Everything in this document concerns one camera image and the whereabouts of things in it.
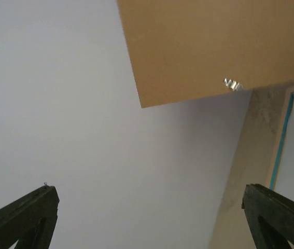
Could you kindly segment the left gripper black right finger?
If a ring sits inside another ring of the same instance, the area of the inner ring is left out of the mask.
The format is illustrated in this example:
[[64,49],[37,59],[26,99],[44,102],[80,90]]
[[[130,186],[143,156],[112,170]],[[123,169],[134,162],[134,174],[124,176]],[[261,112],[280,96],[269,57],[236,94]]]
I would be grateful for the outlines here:
[[294,201],[260,184],[248,184],[242,209],[256,248],[294,245]]

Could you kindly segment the brown cardboard backing board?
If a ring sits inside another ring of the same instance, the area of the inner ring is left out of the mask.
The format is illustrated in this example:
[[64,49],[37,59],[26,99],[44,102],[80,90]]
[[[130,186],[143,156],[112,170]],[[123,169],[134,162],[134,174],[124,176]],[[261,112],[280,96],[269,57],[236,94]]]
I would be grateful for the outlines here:
[[142,107],[294,81],[294,1],[119,1]]

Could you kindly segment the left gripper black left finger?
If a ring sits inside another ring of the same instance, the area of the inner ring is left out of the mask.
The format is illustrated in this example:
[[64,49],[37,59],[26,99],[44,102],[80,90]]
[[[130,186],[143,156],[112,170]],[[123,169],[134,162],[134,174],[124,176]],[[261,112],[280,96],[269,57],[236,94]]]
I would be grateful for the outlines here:
[[0,209],[0,248],[49,248],[59,197],[44,185]]

